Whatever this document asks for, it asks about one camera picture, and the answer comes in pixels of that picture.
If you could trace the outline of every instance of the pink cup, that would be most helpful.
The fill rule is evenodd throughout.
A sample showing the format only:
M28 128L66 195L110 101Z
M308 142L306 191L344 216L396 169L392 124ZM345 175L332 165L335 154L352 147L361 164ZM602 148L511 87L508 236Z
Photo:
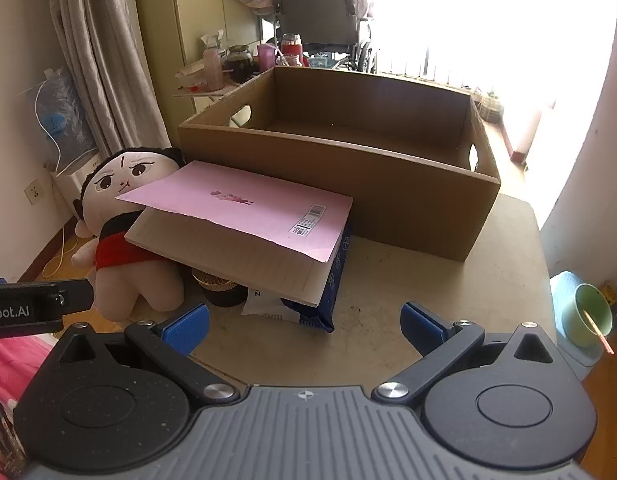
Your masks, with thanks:
M260 72L266 72L275 66L275 47L268 43L257 45L257 59L260 62Z

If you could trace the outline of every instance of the barcode label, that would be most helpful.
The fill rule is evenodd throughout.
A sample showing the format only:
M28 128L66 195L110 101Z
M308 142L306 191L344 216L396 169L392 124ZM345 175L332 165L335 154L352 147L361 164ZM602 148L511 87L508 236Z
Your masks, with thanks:
M310 229L306 229L306 227L297 227L297 226L295 226L292 229L291 232L295 233L297 235L300 235L300 236L306 236L306 235L308 235L311 232L311 230Z
M308 213L290 229L290 232L300 236L308 236L313 227L319 222L319 219L322 218L326 209L325 205L313 204Z

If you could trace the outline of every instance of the doll arm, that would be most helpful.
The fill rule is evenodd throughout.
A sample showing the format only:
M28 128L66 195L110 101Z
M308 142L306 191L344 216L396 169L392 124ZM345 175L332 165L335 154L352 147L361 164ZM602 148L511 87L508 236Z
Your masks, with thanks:
M71 256L71 262L77 269L90 269L95 265L95 250L99 241L99 238L89 240Z

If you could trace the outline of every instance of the red thermos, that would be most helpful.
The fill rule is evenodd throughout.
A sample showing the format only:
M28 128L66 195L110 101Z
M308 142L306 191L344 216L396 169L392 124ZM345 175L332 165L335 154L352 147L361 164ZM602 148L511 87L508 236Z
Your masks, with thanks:
M280 46L282 54L297 54L302 59L302 39L299 34L284 34L282 36L282 45Z

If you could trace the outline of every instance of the glass jar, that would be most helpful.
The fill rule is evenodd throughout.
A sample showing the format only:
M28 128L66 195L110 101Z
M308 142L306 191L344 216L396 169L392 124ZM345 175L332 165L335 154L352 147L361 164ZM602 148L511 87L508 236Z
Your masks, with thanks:
M283 55L297 55L300 59L304 55L304 51L302 48L302 39L299 34L284 34L282 36L282 45L280 46L280 50Z
M228 50L226 68L233 70L231 79L236 83L244 83L253 75L253 56L247 45L233 45Z
M288 66L302 66L300 56L297 54L284 54L284 60L288 63Z

